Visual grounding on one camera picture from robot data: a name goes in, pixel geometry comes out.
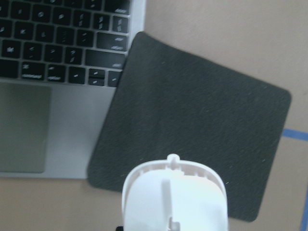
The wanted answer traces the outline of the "black mouse pad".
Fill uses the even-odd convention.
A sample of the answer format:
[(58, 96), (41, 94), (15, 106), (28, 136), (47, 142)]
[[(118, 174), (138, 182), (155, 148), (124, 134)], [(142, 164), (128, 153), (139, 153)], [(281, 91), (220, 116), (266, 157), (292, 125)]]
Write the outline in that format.
[(139, 32), (88, 182), (119, 192), (135, 166), (177, 154), (215, 170), (226, 185), (229, 216), (254, 221), (291, 100), (285, 89)]

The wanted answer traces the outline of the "white computer mouse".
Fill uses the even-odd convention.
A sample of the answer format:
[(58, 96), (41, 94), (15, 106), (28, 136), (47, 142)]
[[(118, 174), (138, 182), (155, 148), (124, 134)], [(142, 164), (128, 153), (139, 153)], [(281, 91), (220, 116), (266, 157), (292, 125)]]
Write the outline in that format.
[(169, 154), (127, 175), (122, 218), (126, 231), (227, 231), (225, 185), (208, 166)]

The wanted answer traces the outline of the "grey laptop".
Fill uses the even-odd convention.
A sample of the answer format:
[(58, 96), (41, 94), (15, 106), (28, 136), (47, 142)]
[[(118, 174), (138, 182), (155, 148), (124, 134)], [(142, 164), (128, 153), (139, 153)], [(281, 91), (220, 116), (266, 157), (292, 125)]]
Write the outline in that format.
[(84, 179), (144, 0), (0, 3), (0, 175)]

